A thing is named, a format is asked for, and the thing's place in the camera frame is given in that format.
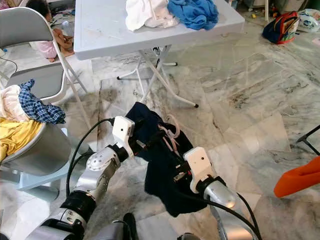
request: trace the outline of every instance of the child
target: child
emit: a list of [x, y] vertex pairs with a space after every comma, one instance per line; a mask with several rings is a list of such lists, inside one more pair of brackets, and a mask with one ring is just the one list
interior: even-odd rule
[[[52, 21], [49, 5], [46, 0], [29, 0], [26, 4], [27, 8], [36, 10], [48, 22]], [[63, 35], [62, 31], [58, 28], [53, 29], [53, 36], [60, 47], [61, 53], [68, 57], [74, 54], [72, 50], [72, 36]], [[52, 63], [55, 61], [57, 52], [52, 41], [37, 41], [37, 48], [40, 52]]]

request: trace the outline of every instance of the blue checkered cloth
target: blue checkered cloth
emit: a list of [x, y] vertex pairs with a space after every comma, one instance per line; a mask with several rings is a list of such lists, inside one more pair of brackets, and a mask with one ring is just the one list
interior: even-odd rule
[[65, 112], [58, 106], [44, 105], [42, 101], [33, 95], [30, 90], [35, 84], [31, 79], [25, 83], [19, 84], [21, 91], [19, 93], [19, 102], [23, 111], [29, 118], [41, 123], [64, 124]]

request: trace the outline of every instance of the bag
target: bag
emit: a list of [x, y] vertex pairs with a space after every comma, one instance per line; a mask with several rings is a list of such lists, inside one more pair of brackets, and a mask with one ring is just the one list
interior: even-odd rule
[[298, 12], [299, 31], [315, 33], [320, 29], [320, 11], [315, 9], [305, 9]]
[[295, 39], [298, 25], [298, 13], [296, 11], [288, 12], [265, 26], [262, 36], [274, 44], [289, 43]]

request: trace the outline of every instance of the chair backrest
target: chair backrest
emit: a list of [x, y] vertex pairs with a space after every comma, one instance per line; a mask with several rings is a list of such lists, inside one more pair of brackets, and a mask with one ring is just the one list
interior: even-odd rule
[[27, 7], [0, 10], [0, 48], [35, 41], [52, 41], [45, 18]]

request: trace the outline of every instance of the black cable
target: black cable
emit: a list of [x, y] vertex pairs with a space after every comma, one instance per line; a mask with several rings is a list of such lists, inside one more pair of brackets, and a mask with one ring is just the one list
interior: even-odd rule
[[0, 57], [0, 59], [14, 63], [14, 65], [15, 65], [15, 71], [14, 71], [14, 72], [15, 72], [15, 73], [17, 72], [17, 70], [18, 70], [18, 65], [17, 65], [14, 61], [11, 61], [11, 60], [9, 60], [9, 59], [5, 59], [5, 58], [3, 58], [3, 57]]
[[262, 240], [260, 234], [257, 232], [257, 229], [247, 220], [245, 219], [242, 215], [240, 215], [239, 213], [237, 213], [236, 211], [233, 211], [232, 209], [224, 206], [224, 205], [221, 205], [217, 202], [214, 202], [214, 201], [210, 201], [210, 200], [206, 200], [206, 199], [201, 199], [201, 198], [196, 198], [196, 197], [193, 197], [193, 196], [189, 196], [187, 194], [184, 194], [180, 191], [177, 191], [177, 190], [174, 190], [177, 194], [181, 195], [182, 197], [184, 198], [187, 198], [187, 199], [190, 199], [190, 200], [193, 200], [193, 201], [198, 201], [198, 202], [202, 202], [204, 204], [208, 204], [208, 205], [211, 205], [211, 206], [214, 206], [214, 207], [217, 207], [219, 209], [222, 209], [222, 210], [225, 210], [226, 212], [230, 213], [231, 215], [237, 217], [238, 219], [240, 219], [241, 221], [243, 221], [245, 224], [248, 225], [248, 227], [253, 231], [253, 233], [258, 237], [259, 240]]
[[238, 194], [239, 198], [243, 201], [243, 203], [245, 204], [246, 208], [248, 209], [248, 211], [250, 213], [251, 219], [253, 221], [253, 225], [254, 225], [254, 227], [256, 229], [256, 233], [258, 234], [257, 237], [259, 239], [262, 239], [261, 234], [260, 234], [260, 229], [259, 229], [259, 226], [258, 226], [258, 223], [257, 223], [257, 220], [256, 220], [254, 212], [252, 211], [252, 209], [251, 209], [249, 203], [247, 202], [247, 200], [240, 193], [237, 192], [237, 194]]
[[114, 118], [105, 118], [105, 119], [102, 119], [100, 121], [98, 121], [95, 125], [93, 125], [89, 131], [86, 132], [86, 134], [81, 138], [80, 142], [78, 143], [78, 145], [76, 146], [75, 148], [75, 151], [73, 153], [73, 156], [72, 156], [72, 159], [70, 161], [70, 165], [69, 165], [69, 169], [68, 169], [68, 173], [66, 175], [66, 183], [65, 183], [65, 192], [66, 192], [66, 197], [69, 196], [70, 194], [70, 178], [71, 178], [71, 173], [73, 171], [73, 169], [75, 168], [75, 165], [78, 163], [80, 157], [76, 160], [75, 162], [75, 158], [76, 158], [76, 155], [77, 155], [77, 152], [81, 146], [81, 144], [83, 143], [83, 141], [86, 139], [86, 137], [96, 128], [96, 126], [100, 125], [101, 123], [103, 122], [110, 122], [111, 124], [114, 123]]
[[73, 166], [72, 166], [72, 169], [71, 169], [71, 173], [73, 172], [75, 166], [77, 165], [77, 163], [83, 158], [83, 157], [86, 157], [86, 156], [91, 156], [93, 154], [95, 154], [96, 152], [95, 151], [92, 151], [92, 152], [89, 152], [89, 153], [85, 153], [85, 154], [81, 154], [81, 156], [79, 156], [73, 163]]

